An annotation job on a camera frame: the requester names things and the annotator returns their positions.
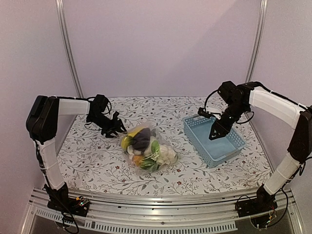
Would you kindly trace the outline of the clear zip top bag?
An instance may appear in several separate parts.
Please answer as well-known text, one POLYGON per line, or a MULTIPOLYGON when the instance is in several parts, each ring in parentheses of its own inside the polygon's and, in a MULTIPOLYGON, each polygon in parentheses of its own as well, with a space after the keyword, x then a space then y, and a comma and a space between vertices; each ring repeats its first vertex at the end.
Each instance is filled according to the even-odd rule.
POLYGON ((126 151, 122 149, 125 160, 131 166, 133 166, 135 168, 137 174, 150 174, 150 173, 157 172, 166 166, 174 165, 175 163, 170 164, 170 165, 159 165, 159 164, 157 164, 156 158, 159 156, 160 145, 167 145, 167 146, 171 146, 172 148, 173 148, 173 146, 167 140, 165 140, 162 137, 162 135, 159 133, 159 131, 149 122, 142 123, 142 124, 132 128, 132 129, 128 130, 126 133, 122 133, 119 137, 119 141, 121 142, 122 138, 126 135, 134 137, 143 128, 149 128, 151 130, 151 138, 150 138, 149 146, 143 151, 135 150, 132 147, 132 144, 127 148, 126 151), (153 159, 156 162, 156 164, 152 168, 150 168, 149 170, 140 169, 132 161, 134 156, 149 157, 149 158, 153 159))

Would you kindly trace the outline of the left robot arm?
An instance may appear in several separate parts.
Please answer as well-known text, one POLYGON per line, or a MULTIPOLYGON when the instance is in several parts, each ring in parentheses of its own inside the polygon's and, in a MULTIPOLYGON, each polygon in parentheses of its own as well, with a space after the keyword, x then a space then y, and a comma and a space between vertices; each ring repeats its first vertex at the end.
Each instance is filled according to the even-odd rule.
POLYGON ((55 195, 53 203, 63 212, 69 211, 73 204, 68 197, 68 187, 64 181, 56 153, 56 134, 59 116, 86 116, 87 123, 94 123, 106 138, 114 138, 126 132, 119 112, 111 118, 111 102, 97 94, 90 98, 37 96, 26 120, 26 129, 34 141, 36 158, 45 179, 48 195, 55 195))

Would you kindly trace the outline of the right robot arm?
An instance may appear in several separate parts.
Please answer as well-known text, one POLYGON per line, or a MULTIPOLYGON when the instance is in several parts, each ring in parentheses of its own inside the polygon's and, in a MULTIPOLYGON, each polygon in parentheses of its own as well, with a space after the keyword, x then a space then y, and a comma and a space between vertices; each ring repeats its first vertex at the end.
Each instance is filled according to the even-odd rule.
MULTIPOLYGON (((296 102, 310 106, 312 104, 312 82, 310 80, 273 80, 264 81, 266 87, 278 92, 296 102)), ((278 163, 286 155, 286 149, 291 141, 293 130, 288 124, 278 120, 273 115, 258 108, 252 120, 256 133, 259 134, 269 161, 276 169, 278 163)), ((296 176, 290 183, 294 199, 301 210, 312 207, 312 161, 308 160, 302 176, 296 176)))

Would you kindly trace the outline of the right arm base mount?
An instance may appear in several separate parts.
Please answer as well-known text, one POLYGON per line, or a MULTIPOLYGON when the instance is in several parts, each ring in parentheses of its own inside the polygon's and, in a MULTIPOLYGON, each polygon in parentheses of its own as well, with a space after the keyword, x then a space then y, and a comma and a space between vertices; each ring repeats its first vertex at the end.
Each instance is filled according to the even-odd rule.
POLYGON ((269 201, 269 203, 260 203, 257 198, 250 198, 247 195, 241 195, 236 203, 235 210, 239 217, 257 215, 260 213, 273 211, 277 208, 277 202, 275 199, 269 201))

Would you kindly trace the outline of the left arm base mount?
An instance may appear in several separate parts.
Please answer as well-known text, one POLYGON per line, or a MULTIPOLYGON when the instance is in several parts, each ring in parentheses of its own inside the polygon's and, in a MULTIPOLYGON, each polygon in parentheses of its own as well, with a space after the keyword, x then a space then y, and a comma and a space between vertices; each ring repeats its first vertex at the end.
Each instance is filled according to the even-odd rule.
POLYGON ((90 199, 79 196, 76 198, 60 197, 56 195, 50 196, 47 207, 56 211, 71 213, 86 217, 89 211, 90 199))

